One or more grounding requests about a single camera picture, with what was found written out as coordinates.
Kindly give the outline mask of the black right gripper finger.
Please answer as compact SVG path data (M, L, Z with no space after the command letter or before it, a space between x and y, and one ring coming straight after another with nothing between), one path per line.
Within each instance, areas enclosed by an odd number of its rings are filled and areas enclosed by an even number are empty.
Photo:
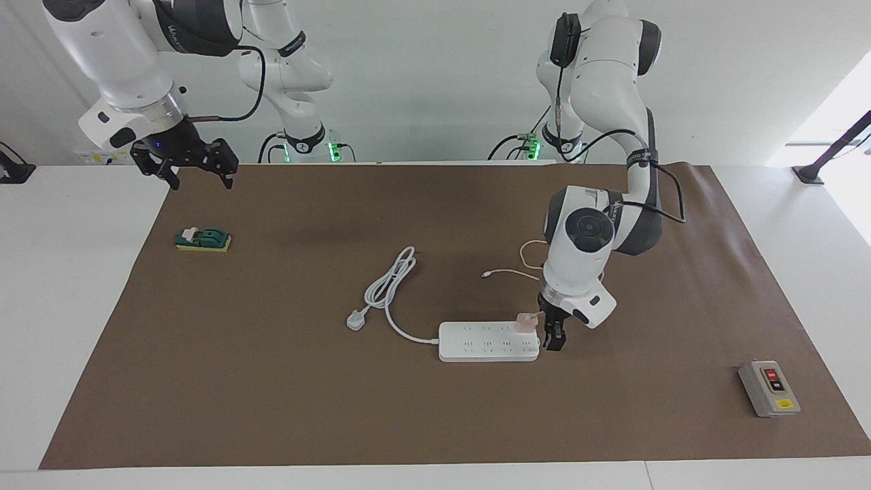
M168 183L170 189L174 191L180 188L180 180L177 173L172 170L174 166L172 159L158 157L155 161L154 156L144 144L133 144L131 146L131 158L133 158L143 176L155 176L159 180Z
M197 157L197 167L218 176L225 189L233 188L233 179L239 159L228 142L221 137L203 146L203 155Z

